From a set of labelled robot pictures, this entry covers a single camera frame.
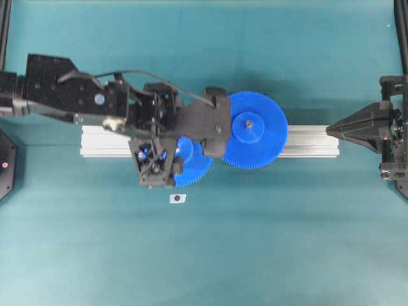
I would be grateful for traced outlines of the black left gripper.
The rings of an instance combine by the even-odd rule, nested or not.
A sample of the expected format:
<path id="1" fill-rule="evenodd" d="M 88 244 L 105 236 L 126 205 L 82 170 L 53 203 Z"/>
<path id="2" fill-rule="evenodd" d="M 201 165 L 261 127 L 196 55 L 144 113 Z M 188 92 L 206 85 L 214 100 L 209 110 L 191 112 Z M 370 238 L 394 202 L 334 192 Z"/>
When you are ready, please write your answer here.
<path id="1" fill-rule="evenodd" d="M 178 91 L 163 82 L 137 89 L 127 84 L 126 135 L 138 174 L 145 187 L 175 187 L 175 175 L 182 174 L 184 160 L 176 157 Z"/>

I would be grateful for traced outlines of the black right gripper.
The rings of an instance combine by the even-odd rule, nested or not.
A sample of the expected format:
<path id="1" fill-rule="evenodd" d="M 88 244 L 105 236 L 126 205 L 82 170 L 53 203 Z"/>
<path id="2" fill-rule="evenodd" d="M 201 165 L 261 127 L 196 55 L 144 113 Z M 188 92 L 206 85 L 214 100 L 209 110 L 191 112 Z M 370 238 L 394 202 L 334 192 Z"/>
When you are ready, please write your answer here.
<path id="1" fill-rule="evenodd" d="M 380 78 L 382 100 L 353 113 L 328 126 L 329 136 L 355 143 L 382 155 L 380 172 L 383 180 L 407 180 L 407 75 Z M 402 97 L 402 108 L 394 108 L 391 98 Z M 377 131 L 360 130 L 378 128 L 388 123 L 388 136 L 380 137 Z"/>

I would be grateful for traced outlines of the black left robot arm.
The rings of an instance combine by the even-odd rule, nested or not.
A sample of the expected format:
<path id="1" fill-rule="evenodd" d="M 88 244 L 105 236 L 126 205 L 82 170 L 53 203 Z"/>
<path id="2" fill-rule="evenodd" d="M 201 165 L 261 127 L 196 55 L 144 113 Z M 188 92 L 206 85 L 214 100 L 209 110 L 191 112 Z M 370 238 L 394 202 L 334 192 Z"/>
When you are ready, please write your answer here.
<path id="1" fill-rule="evenodd" d="M 163 80 L 137 89 L 124 72 L 109 75 L 112 80 L 102 83 L 68 58 L 30 54 L 25 75 L 1 72 L 1 115 L 35 113 L 127 136 L 139 184 L 175 186 L 183 172 L 175 155 L 178 137 L 171 135 L 178 90 Z"/>

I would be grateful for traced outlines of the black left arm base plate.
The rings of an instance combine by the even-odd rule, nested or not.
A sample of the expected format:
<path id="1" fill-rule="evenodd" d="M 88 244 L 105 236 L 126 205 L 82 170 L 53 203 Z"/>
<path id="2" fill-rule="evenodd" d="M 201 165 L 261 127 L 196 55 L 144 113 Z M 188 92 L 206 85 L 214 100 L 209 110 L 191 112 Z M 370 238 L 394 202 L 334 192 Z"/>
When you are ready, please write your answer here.
<path id="1" fill-rule="evenodd" d="M 0 149 L 0 196 L 1 200 L 4 200 L 13 191 L 17 163 L 17 146 L 3 130 L 1 130 Z"/>

